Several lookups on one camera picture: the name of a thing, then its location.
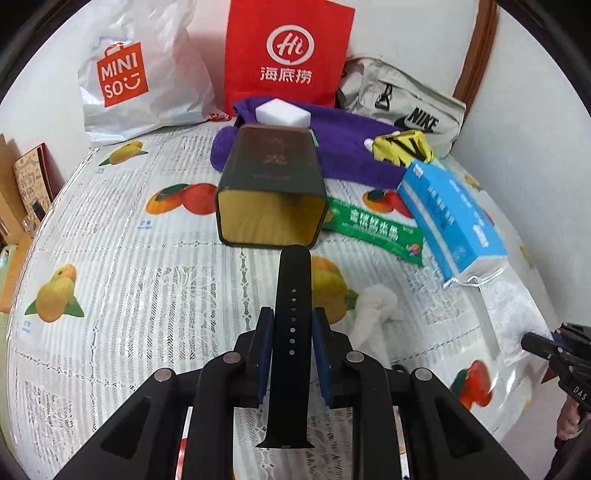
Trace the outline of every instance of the plastic bag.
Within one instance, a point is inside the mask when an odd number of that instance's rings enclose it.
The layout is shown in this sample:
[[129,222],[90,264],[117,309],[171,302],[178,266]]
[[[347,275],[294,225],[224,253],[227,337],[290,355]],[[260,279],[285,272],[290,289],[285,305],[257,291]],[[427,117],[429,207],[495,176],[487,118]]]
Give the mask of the plastic bag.
[[88,58],[78,72],[91,147],[219,111],[207,68],[186,27],[195,0],[105,2]]
[[512,365],[529,355],[521,348],[525,333],[534,332],[552,339],[534,299],[510,265],[479,288],[505,365]]

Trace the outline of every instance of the metal screw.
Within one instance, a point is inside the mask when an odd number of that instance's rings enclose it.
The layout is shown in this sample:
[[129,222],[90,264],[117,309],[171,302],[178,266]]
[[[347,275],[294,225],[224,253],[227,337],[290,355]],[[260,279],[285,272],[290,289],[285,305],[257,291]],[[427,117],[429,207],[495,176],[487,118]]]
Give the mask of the metal screw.
[[223,360],[227,364],[237,364],[242,357],[238,352],[228,352],[223,356]]
[[154,373],[154,378],[158,382],[166,382],[173,376],[173,371],[169,368],[160,368]]
[[433,378],[433,374],[427,368],[417,368],[414,376],[423,382],[428,382]]
[[360,364],[365,359],[365,355],[357,350],[347,353],[347,360],[352,364]]

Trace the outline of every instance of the nike logo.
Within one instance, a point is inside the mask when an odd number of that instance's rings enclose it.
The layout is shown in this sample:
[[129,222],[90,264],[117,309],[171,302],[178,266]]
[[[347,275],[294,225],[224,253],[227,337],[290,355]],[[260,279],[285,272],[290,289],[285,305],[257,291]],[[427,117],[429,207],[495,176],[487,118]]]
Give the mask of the nike logo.
[[422,130],[426,134],[432,134],[433,128],[435,128],[438,123],[438,118],[430,115],[425,110],[416,107],[409,115],[396,120],[394,126],[402,130],[416,129]]

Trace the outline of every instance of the bed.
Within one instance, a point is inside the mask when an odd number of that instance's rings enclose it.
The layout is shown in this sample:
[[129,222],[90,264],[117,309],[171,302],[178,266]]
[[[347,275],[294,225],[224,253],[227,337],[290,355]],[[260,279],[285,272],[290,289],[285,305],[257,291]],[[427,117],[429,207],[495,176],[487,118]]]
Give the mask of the bed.
[[[52,478],[156,369],[202,367],[254,328],[261,307],[274,307],[280,252],[227,247],[217,236],[209,196],[220,173],[209,153],[225,125],[145,135],[135,141],[136,154],[121,161],[113,155],[121,145],[92,150],[43,222],[10,317],[9,415],[2,419],[8,444],[32,480]],[[554,321],[517,233],[457,162],[444,162],[479,202],[490,203],[485,208],[502,231],[512,266],[547,321]],[[154,208],[157,195],[179,185],[191,186],[195,195],[183,203],[171,199],[167,211]],[[370,189],[337,180],[326,185],[330,195],[360,206]],[[477,289],[444,289],[428,247],[419,267],[323,231],[311,254],[320,259],[316,268],[336,269],[349,290],[383,285],[397,296],[396,314],[377,333],[381,351],[366,342],[360,346],[366,353],[390,365],[428,367],[446,385],[474,361],[483,363],[492,397],[471,411],[503,437],[527,407],[545,364],[531,356],[504,362]],[[62,304],[40,300],[48,288],[63,294]],[[333,327],[348,333],[355,309],[343,311]],[[293,478],[295,472],[297,478],[349,478],[351,414],[323,405],[314,368],[308,433],[315,449],[254,448],[265,435],[267,401],[236,411],[238,480]]]

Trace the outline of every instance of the human hand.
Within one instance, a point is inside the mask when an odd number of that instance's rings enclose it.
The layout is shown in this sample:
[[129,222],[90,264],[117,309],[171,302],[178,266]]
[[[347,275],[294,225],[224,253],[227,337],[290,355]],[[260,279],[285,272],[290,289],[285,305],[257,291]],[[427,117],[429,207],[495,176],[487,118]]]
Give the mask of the human hand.
[[[561,440],[570,440],[575,438],[583,429],[579,428],[580,415],[577,410],[579,404],[571,397],[567,397],[562,405],[560,415],[556,421],[556,435]],[[591,414],[586,413],[585,417],[591,419]]]

